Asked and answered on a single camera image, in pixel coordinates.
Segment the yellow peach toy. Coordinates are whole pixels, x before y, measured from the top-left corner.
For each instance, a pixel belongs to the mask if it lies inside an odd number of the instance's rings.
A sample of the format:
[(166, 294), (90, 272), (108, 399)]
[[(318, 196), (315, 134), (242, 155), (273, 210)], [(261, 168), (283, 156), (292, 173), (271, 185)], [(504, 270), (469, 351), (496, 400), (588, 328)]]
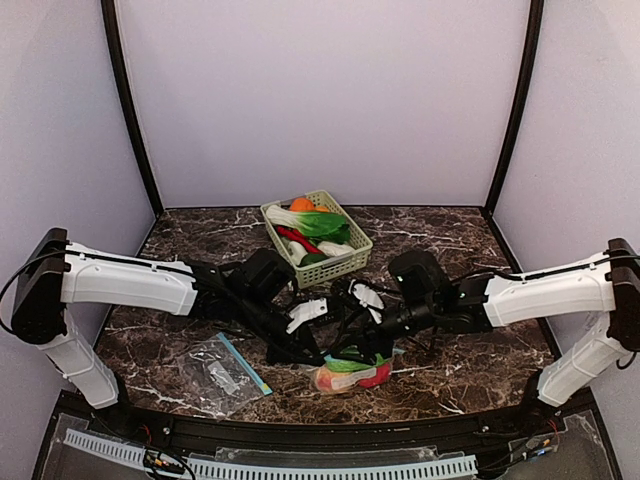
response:
[(338, 372), (333, 372), (326, 367), (317, 368), (311, 375), (313, 385), (321, 393), (335, 393), (333, 381), (340, 377)]

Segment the red toy apple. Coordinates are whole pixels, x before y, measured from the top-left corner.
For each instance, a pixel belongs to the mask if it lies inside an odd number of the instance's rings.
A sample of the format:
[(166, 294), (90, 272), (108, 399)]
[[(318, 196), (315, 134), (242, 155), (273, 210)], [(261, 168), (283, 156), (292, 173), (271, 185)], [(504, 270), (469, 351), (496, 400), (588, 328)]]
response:
[(376, 368), (376, 373), (370, 378), (362, 379), (358, 382), (361, 388), (369, 389), (386, 383), (392, 373), (392, 364), (385, 363)]

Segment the clear zip bag blue zipper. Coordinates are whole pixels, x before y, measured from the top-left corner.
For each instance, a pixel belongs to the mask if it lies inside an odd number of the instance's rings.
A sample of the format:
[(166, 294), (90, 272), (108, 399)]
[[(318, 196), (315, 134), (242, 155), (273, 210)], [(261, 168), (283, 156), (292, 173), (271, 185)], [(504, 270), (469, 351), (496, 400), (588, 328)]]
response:
[[(394, 348), (392, 361), (389, 362), (389, 363), (392, 364), (392, 372), (393, 372), (394, 359), (397, 356), (402, 356), (404, 353), (405, 353), (405, 351), (403, 349)], [(312, 381), (311, 375), (317, 368), (320, 368), (320, 367), (309, 367), (309, 368), (306, 368), (304, 370), (304, 373), (307, 375), (307, 377), (309, 378), (309, 380), (311, 382), (311, 385), (314, 388), (315, 388), (315, 386), (313, 385), (313, 381)], [(352, 372), (352, 373), (339, 373), (340, 377), (337, 380), (333, 381), (333, 386), (336, 389), (336, 392), (335, 393), (330, 393), (330, 394), (331, 395), (337, 395), (337, 394), (346, 393), (346, 392), (348, 392), (350, 390), (354, 390), (354, 389), (365, 389), (365, 388), (361, 388), (358, 385), (358, 382), (360, 380), (362, 380), (362, 379), (370, 378), (370, 377), (374, 376), (375, 373), (376, 373), (376, 368), (377, 367), (373, 367), (373, 368), (370, 368), (368, 370), (363, 370), (363, 371), (359, 371), (359, 372)]]

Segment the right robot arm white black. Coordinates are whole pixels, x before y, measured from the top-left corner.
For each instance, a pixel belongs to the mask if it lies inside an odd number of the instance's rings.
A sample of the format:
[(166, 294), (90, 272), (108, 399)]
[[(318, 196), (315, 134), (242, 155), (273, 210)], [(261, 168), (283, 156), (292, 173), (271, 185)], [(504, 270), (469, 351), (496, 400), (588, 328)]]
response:
[(539, 317), (596, 312), (588, 333), (527, 384), (522, 406), (551, 410), (639, 351), (639, 256), (621, 238), (587, 259), (529, 273), (485, 270), (452, 280), (431, 253), (419, 250), (394, 258), (388, 271), (400, 302), (345, 342), (361, 363), (373, 363), (395, 340), (426, 329), (482, 333)]

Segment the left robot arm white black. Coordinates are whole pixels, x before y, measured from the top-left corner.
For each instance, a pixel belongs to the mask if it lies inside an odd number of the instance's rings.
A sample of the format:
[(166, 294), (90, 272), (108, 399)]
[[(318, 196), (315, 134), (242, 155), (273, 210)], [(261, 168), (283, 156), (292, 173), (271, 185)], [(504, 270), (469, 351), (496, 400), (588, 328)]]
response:
[(308, 328), (294, 327), (274, 298), (294, 281), (293, 268), (261, 248), (226, 265), (152, 261), (90, 249), (50, 229), (2, 287), (15, 291), (8, 334), (44, 352), (95, 409), (126, 401), (126, 388), (79, 333), (74, 303), (128, 306), (202, 320), (236, 321), (263, 340), (277, 361), (320, 365)]

